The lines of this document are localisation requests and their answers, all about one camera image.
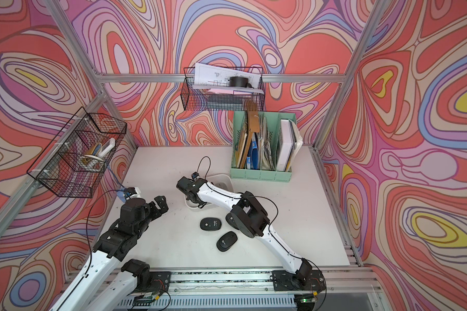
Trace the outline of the white plastic storage box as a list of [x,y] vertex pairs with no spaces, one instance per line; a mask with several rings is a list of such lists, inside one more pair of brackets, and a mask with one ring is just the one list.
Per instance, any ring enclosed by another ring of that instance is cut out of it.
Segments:
[[[232,180],[227,174],[216,174],[211,177],[208,177],[207,180],[223,190],[227,190],[232,193],[234,192]],[[192,201],[189,201],[186,198],[184,198],[184,202],[185,205],[190,209],[198,209],[201,206],[200,204],[193,203]]]

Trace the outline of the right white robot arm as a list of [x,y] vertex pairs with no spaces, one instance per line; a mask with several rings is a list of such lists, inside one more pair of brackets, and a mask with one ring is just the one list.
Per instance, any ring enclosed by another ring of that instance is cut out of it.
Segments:
[[272,228],[268,212],[259,203],[260,196],[249,191],[233,193],[219,188],[208,180],[182,177],[176,184],[186,200],[199,207],[211,203],[225,208],[233,217],[237,228],[244,236],[258,239],[282,264],[289,279],[289,287],[302,290],[310,279],[311,261],[299,256]]

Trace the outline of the black mouse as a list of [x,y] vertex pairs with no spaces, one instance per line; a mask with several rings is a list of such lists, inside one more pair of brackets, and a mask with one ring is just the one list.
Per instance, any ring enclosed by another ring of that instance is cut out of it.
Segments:
[[232,216],[231,213],[228,213],[228,214],[226,215],[225,220],[226,220],[226,222],[228,223],[228,225],[230,225],[232,228],[238,229],[238,227],[237,227],[237,225],[236,225],[236,223],[235,223],[235,220],[234,220],[234,218],[233,218],[233,216]]
[[226,252],[237,242],[237,240],[237,235],[233,231],[229,231],[217,241],[216,247],[220,252]]
[[222,227],[221,220],[214,217],[206,217],[200,221],[200,228],[203,231],[219,231]]

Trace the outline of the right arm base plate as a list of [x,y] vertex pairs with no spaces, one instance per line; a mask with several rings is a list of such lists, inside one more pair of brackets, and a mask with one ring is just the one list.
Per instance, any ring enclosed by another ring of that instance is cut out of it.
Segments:
[[275,292],[312,291],[321,293],[326,290],[326,281],[318,270],[312,270],[304,279],[285,270],[273,270],[270,280]]

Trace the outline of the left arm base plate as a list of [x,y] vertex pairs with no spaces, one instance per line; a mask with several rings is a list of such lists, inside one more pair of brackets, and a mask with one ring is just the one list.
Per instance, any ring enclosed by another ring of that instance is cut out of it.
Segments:
[[168,291],[171,272],[144,272],[138,286],[140,292]]

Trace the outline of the black mouse front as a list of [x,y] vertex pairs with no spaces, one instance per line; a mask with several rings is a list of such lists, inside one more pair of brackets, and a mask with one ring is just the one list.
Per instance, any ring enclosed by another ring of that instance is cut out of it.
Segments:
[[226,252],[237,242],[237,240],[237,235],[233,231],[229,231],[217,241],[216,247],[220,252]]

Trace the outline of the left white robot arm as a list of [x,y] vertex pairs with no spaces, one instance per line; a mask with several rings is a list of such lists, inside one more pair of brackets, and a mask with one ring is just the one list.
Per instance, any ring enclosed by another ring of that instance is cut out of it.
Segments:
[[135,290],[151,289],[164,282],[155,279],[149,264],[131,259],[123,264],[116,278],[99,295],[97,291],[114,269],[149,228],[149,224],[169,210],[165,196],[146,202],[139,195],[128,198],[120,208],[119,218],[103,233],[83,266],[51,310],[113,310]]

